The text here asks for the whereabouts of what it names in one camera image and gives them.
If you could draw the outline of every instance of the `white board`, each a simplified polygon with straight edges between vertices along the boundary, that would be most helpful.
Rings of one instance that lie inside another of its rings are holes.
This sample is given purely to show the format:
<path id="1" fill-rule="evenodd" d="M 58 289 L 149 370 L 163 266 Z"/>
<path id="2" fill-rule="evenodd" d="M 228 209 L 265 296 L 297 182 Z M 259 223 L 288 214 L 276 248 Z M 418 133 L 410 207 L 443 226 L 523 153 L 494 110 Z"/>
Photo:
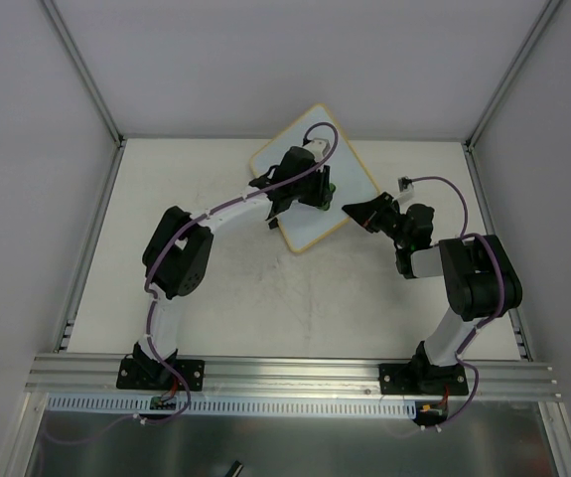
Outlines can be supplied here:
<path id="1" fill-rule="evenodd" d="M 334 124 L 340 134 L 336 151 L 327 162 L 330 181 L 336 186 L 336 191 L 327 211 L 295 202 L 289 210 L 278 216 L 278 227 L 287 245 L 297 253 L 335 232 L 350 220 L 342 210 L 343 205 L 370 201 L 380 193 L 340 125 L 322 104 L 311 107 L 251 157 L 250 169 L 254 176 L 265 174 L 271 166 L 279 164 L 290 147 L 302 146 L 305 132 L 319 122 Z M 315 137 L 334 143 L 333 133 L 327 126 L 312 131 L 309 139 Z"/>
<path id="2" fill-rule="evenodd" d="M 265 140 L 131 139 L 113 189 L 69 343 L 70 352 L 129 353 L 144 330 L 142 252 L 164 211 L 211 207 L 244 188 L 248 158 Z M 483 232 L 457 143 L 353 141 L 382 190 L 398 176 L 442 175 L 469 203 L 469 232 Z M 445 185 L 419 183 L 415 201 L 435 208 L 434 239 L 462 226 L 459 199 Z M 257 224 L 214 241 L 202 285 L 180 327 L 190 355 L 409 358 L 447 309 L 443 279 L 405 280 L 393 244 L 347 224 L 294 254 L 277 231 Z M 469 349 L 470 359 L 517 360 L 507 318 Z"/>

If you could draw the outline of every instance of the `green object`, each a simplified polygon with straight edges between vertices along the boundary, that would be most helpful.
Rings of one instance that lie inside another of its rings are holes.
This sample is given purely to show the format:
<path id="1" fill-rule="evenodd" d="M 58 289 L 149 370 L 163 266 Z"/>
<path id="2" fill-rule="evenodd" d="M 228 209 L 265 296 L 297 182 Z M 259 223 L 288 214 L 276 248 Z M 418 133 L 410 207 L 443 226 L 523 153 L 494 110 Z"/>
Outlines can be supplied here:
<path id="1" fill-rule="evenodd" d="M 336 192 L 336 185 L 330 183 L 329 184 L 329 192 L 330 192 L 329 200 L 325 204 L 323 204 L 321 207 L 319 207 L 319 209 L 321 211 L 328 211 L 329 210 L 329 207 L 332 204 L 332 199 L 334 198 L 334 193 Z"/>

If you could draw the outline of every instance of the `metal plate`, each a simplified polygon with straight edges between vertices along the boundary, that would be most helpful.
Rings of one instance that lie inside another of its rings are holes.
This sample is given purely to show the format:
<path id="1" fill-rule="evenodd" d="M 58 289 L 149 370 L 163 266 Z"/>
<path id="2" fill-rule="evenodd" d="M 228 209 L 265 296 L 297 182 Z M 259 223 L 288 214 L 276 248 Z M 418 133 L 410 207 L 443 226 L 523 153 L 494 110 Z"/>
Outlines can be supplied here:
<path id="1" fill-rule="evenodd" d="M 59 438 L 94 435 L 114 415 L 48 412 Z M 477 402 L 441 433 L 401 438 L 394 419 L 185 416 L 163 426 L 123 422 L 91 445 L 41 442 L 42 477 L 551 477 L 536 404 Z M 38 469 L 28 476 L 38 477 Z"/>

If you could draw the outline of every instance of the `black bracket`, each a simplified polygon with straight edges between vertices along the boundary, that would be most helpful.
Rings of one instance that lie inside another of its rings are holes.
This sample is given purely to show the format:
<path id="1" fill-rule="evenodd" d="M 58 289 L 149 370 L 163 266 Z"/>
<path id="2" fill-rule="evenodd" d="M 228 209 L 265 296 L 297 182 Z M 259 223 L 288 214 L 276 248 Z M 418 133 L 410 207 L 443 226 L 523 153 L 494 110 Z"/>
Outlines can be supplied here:
<path id="1" fill-rule="evenodd" d="M 190 220 L 190 213 L 182 211 L 177 206 L 171 207 L 164 213 L 142 256 L 146 275 L 150 273 L 168 241 Z M 164 290 L 169 300 L 177 295 L 186 296 L 200 285 L 206 275 L 214 236 L 208 227 L 195 224 L 180 239 L 187 240 L 184 247 L 179 248 L 173 244 L 152 280 Z"/>
<path id="2" fill-rule="evenodd" d="M 496 236 L 484 236 L 500 266 L 504 301 L 498 316 L 521 303 L 521 282 Z M 475 238 L 464 242 L 447 238 L 439 242 L 446 296 L 451 309 L 464 321 L 491 316 L 499 303 L 495 269 L 483 244 Z"/>
<path id="3" fill-rule="evenodd" d="M 462 365 L 451 367 L 446 377 L 433 381 L 418 381 L 411 377 L 408 364 L 382 363 L 378 365 L 380 393 L 384 396 L 443 396 L 448 387 L 449 396 L 467 396 L 468 382 Z"/>
<path id="4" fill-rule="evenodd" d="M 280 164 L 271 166 L 265 174 L 252 179 L 249 182 L 249 186 L 264 189 L 302 174 L 316 165 L 317 162 L 311 151 L 293 146 L 285 153 Z M 321 211 L 328 210 L 334 197 L 334 192 L 336 192 L 336 186 L 329 181 L 330 168 L 329 166 L 324 166 L 300 181 L 268 192 L 267 197 L 272 202 L 272 209 L 267 218 L 268 221 L 287 211 L 291 207 L 292 202 L 296 200 L 301 204 L 315 207 Z M 272 224 L 274 223 L 270 222 L 269 224 L 270 229 L 272 229 Z"/>
<path id="5" fill-rule="evenodd" d="M 204 375 L 206 362 L 202 360 L 182 360 L 175 359 L 169 363 L 186 380 L 191 392 L 200 392 L 204 386 Z M 132 356 L 125 357 L 117 374 L 116 387 L 119 390 L 139 390 L 139 391 L 167 391 L 173 385 L 173 376 L 164 369 L 166 373 L 162 378 L 153 379 L 150 374 L 140 366 Z M 178 391 L 184 391 L 184 387 L 179 383 Z"/>

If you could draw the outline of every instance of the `aluminum frame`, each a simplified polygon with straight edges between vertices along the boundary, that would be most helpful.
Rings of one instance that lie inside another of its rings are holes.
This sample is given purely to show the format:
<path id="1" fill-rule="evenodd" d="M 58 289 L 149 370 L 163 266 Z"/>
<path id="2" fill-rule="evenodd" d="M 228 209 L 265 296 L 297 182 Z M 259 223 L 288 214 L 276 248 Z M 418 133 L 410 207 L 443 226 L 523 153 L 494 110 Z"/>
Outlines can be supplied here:
<path id="1" fill-rule="evenodd" d="M 571 424 L 562 402 L 540 402 L 545 434 L 560 476 L 571 476 Z"/>
<path id="2" fill-rule="evenodd" d="M 106 215 L 106 210 L 108 209 L 108 203 L 110 202 L 113 186 L 115 185 L 115 181 L 117 179 L 117 172 L 119 171 L 119 166 L 122 162 L 122 156 L 124 155 L 125 147 L 126 141 L 122 141 L 112 154 L 110 167 L 106 173 L 106 178 L 103 182 L 99 200 L 95 206 L 95 212 L 93 214 L 93 218 L 91 220 L 91 224 L 86 237 L 84 238 L 84 244 L 75 266 L 74 279 L 69 292 L 67 293 L 65 308 L 62 316 L 60 317 L 60 324 L 57 328 L 58 334 L 55 335 L 52 339 L 52 342 L 54 343 L 54 352 L 66 350 L 66 347 L 63 348 L 62 346 L 63 339 L 67 333 L 67 328 L 72 327 L 73 322 L 75 321 L 77 308 L 79 307 L 79 303 L 82 299 L 84 285 L 86 284 L 86 279 L 88 278 L 88 273 L 90 271 L 90 265 L 95 254 L 95 248 L 97 247 L 97 242 L 99 241 L 99 233 L 102 229 L 104 216 Z"/>
<path id="3" fill-rule="evenodd" d="M 22 408 L 0 453 L 1 477 L 23 477 L 26 474 L 47 401 L 45 393 L 23 394 Z"/>
<path id="4" fill-rule="evenodd" d="M 121 393 L 115 381 L 122 358 L 108 354 L 40 354 L 34 361 L 26 391 Z M 405 363 L 402 360 L 199 359 L 206 361 L 203 395 L 241 398 L 380 399 L 377 365 Z M 557 381 L 547 364 L 480 361 L 474 365 L 480 371 L 477 400 L 561 401 Z M 468 374 L 468 380 L 472 385 L 472 373 Z M 411 395 L 404 398 L 424 399 Z M 465 399 L 450 397 L 450 400 Z"/>
<path id="5" fill-rule="evenodd" d="M 108 133 L 113 138 L 113 142 L 115 144 L 120 144 L 122 142 L 122 134 L 119 132 L 117 128 L 117 124 L 113 119 L 112 114 L 108 110 L 108 106 L 104 101 L 99 89 L 97 88 L 97 84 L 95 83 L 95 79 L 90 73 L 84 58 L 82 57 L 79 49 L 77 48 L 77 44 L 69 31 L 69 27 L 63 18 L 62 13 L 60 13 L 60 9 L 58 5 L 56 5 L 55 0 L 39 0 L 40 6 L 42 7 L 45 15 L 49 19 L 49 23 L 53 27 L 54 31 L 58 35 L 69 60 L 71 61 L 79 79 L 82 81 L 84 85 L 84 89 L 88 93 L 92 103 L 95 105 L 97 112 L 99 113 L 104 126 L 108 130 Z"/>

